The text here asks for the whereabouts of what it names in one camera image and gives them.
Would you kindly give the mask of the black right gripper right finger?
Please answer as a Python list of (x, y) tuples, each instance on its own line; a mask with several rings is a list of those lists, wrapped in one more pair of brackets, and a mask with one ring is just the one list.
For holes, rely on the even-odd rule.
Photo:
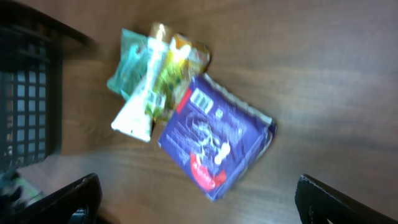
[(295, 204), (302, 223), (397, 224), (397, 220), (307, 174), (301, 175), (297, 182)]

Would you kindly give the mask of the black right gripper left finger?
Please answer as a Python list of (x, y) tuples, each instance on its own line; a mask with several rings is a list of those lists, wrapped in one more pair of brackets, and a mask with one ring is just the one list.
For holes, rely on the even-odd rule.
[(18, 173), (1, 174), (1, 223), (96, 223), (102, 199), (100, 180), (88, 174), (28, 205)]

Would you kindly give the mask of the white tube gold cap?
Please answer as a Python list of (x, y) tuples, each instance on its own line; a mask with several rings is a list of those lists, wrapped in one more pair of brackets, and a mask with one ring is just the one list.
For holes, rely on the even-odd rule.
[(152, 24), (149, 35), (146, 36), (149, 53), (146, 74), (111, 123), (113, 130), (144, 142), (150, 141), (152, 118), (145, 112), (146, 99), (149, 88), (163, 65), (173, 34), (169, 27), (161, 23)]

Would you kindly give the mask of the purple pad package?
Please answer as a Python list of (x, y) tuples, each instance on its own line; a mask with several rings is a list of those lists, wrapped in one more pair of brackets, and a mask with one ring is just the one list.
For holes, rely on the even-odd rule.
[(191, 81), (158, 144), (216, 201), (267, 151), (276, 131), (271, 117), (204, 74)]

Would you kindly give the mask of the teal snack packet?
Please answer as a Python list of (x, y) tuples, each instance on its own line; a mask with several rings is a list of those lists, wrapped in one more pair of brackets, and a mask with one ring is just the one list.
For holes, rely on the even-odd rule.
[(147, 37), (122, 29), (120, 61), (107, 87), (128, 100), (146, 74), (148, 58)]

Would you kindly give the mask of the green juice carton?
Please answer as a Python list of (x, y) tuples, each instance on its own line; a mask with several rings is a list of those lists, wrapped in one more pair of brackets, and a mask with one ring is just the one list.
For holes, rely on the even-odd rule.
[(175, 34), (160, 72), (149, 88), (145, 112), (154, 121), (167, 121), (182, 100), (191, 80), (204, 73), (211, 60), (210, 49)]

